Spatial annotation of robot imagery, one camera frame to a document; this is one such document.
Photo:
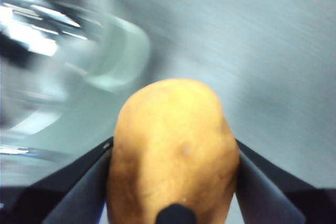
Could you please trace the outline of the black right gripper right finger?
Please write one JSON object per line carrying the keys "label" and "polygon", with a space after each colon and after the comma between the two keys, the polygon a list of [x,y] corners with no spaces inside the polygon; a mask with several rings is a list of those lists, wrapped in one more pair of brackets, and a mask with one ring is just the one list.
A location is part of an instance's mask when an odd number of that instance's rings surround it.
{"label": "black right gripper right finger", "polygon": [[317,188],[237,143],[244,223],[335,223],[335,188]]}

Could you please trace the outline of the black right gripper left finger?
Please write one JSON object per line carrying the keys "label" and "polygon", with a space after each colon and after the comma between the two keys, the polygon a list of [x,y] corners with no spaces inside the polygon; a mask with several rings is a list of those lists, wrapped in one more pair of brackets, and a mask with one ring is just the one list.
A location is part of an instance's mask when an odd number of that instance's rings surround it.
{"label": "black right gripper left finger", "polygon": [[29,186],[1,187],[1,223],[98,223],[113,138]]}

